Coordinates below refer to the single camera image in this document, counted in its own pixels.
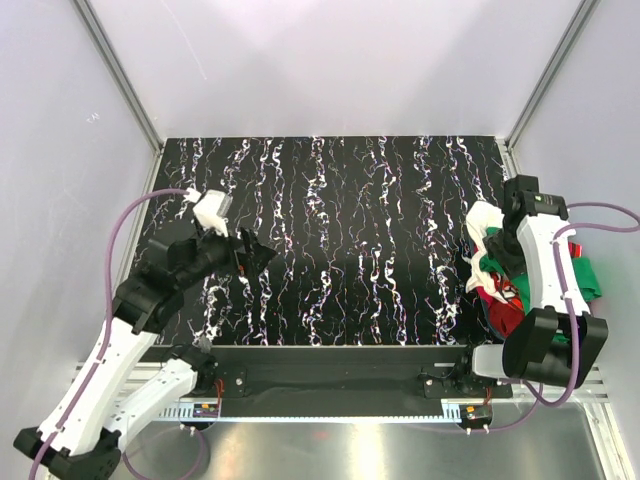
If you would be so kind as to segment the green t shirt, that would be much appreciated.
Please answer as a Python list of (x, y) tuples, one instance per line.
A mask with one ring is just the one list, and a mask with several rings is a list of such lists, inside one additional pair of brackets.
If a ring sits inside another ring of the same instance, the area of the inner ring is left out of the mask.
[[(586, 302), (591, 302), (594, 299), (601, 297), (601, 287), (591, 265), (590, 259), (583, 253), (582, 246), (574, 242), (569, 242), (568, 249), (572, 258), (576, 281), (583, 299)], [(489, 274), (496, 273), (501, 276), (505, 274), (504, 269), (498, 261), (490, 258), (488, 254), (485, 254), (479, 260), (479, 268), (481, 271)]]

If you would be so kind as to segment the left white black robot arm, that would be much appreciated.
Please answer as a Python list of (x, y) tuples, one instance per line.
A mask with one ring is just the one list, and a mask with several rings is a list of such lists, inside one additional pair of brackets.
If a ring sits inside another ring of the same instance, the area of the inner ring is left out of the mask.
[(166, 365), (122, 403), (116, 398), (141, 357), (185, 304), (185, 293), (213, 274), (254, 281), (276, 257), (255, 233), (219, 234), (196, 222), (171, 222), (149, 242), (121, 283), (90, 358), (56, 409), (24, 428), (14, 448), (59, 479), (107, 479), (127, 445), (164, 407), (215, 382), (214, 359), (196, 347)]

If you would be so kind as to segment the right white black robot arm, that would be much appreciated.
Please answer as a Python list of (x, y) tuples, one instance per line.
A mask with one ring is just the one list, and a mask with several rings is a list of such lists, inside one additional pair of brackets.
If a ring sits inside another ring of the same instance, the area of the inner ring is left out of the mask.
[(466, 216), (476, 251), (470, 287), (489, 282), (482, 257), (498, 262), (509, 280), (526, 275), (529, 300), (523, 320), (500, 345), (473, 350), (481, 377), (580, 387), (608, 337), (605, 320), (592, 315), (575, 277), (569, 251), (569, 211), (563, 197), (544, 194), (536, 177), (517, 175), (504, 184), (503, 205), (478, 201)]

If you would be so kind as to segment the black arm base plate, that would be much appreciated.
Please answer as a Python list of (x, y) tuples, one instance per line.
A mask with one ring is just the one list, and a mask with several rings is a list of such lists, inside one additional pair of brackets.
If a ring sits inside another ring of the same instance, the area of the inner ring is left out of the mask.
[(465, 346), (214, 346), (208, 353), (210, 376), (223, 381), (222, 402), (413, 409), (512, 395), (510, 387), (472, 374)]

